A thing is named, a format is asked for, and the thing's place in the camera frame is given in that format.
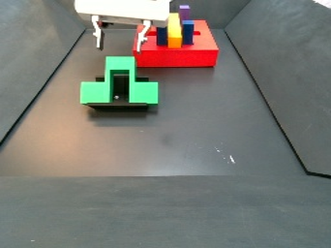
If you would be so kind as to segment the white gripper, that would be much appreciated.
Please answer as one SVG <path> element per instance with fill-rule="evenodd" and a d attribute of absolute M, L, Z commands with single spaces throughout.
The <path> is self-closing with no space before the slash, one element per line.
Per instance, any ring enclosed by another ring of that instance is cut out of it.
<path fill-rule="evenodd" d="M 138 52 L 147 41 L 151 24 L 164 27 L 168 22 L 172 0 L 75 0 L 73 8 L 83 19 L 91 20 L 95 28 L 96 48 L 104 49 L 104 23 L 143 24 L 138 34 Z"/>

